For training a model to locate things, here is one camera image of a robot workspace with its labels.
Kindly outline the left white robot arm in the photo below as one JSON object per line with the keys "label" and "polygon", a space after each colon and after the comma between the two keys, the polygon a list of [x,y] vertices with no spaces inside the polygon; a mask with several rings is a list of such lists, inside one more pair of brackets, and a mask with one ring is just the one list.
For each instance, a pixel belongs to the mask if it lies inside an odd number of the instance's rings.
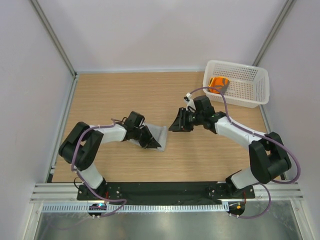
{"label": "left white robot arm", "polygon": [[78,122],[60,145],[58,154],[84,182],[88,194],[101,200],[107,192],[107,182],[94,164],[100,145],[129,141],[143,149],[163,152],[167,136],[166,126],[146,123],[142,114],[132,111],[128,117],[114,119],[110,125]]}

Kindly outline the orange grey giraffe towel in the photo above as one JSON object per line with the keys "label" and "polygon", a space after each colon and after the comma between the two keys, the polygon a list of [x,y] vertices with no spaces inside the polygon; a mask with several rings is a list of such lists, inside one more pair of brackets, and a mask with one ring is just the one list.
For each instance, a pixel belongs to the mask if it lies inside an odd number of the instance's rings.
{"label": "orange grey giraffe towel", "polygon": [[230,84],[230,80],[223,76],[211,77],[208,82],[208,91],[214,94],[219,94],[222,92],[223,94],[227,91]]}

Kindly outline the grey cloth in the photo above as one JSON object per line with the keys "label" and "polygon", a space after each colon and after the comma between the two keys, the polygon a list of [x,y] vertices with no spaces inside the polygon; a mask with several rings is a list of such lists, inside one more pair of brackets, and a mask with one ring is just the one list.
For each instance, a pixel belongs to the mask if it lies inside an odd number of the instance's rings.
{"label": "grey cloth", "polygon": [[[161,147],[158,147],[156,149],[151,149],[151,148],[143,148],[143,149],[164,152],[165,148],[166,148],[166,144],[167,144],[168,128],[166,126],[158,126],[158,125],[154,125],[154,124],[150,124],[150,123],[143,123],[143,125],[147,126],[149,128],[151,134],[154,136],[154,138],[157,140],[157,142],[161,145]],[[131,139],[131,140],[129,140],[129,142],[141,147],[140,144],[138,143],[138,141],[136,141],[136,140]]]}

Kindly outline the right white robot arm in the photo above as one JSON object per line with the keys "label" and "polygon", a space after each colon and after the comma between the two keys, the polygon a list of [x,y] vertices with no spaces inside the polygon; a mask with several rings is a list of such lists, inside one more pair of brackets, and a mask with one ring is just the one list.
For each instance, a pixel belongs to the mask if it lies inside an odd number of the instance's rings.
{"label": "right white robot arm", "polygon": [[216,112],[205,95],[190,99],[186,107],[178,110],[169,127],[171,132],[191,132],[195,126],[202,126],[212,133],[229,138],[249,154],[249,167],[226,178],[225,192],[237,198],[245,188],[257,183],[267,184],[292,167],[281,137],[275,133],[255,132],[234,120],[226,112]]}

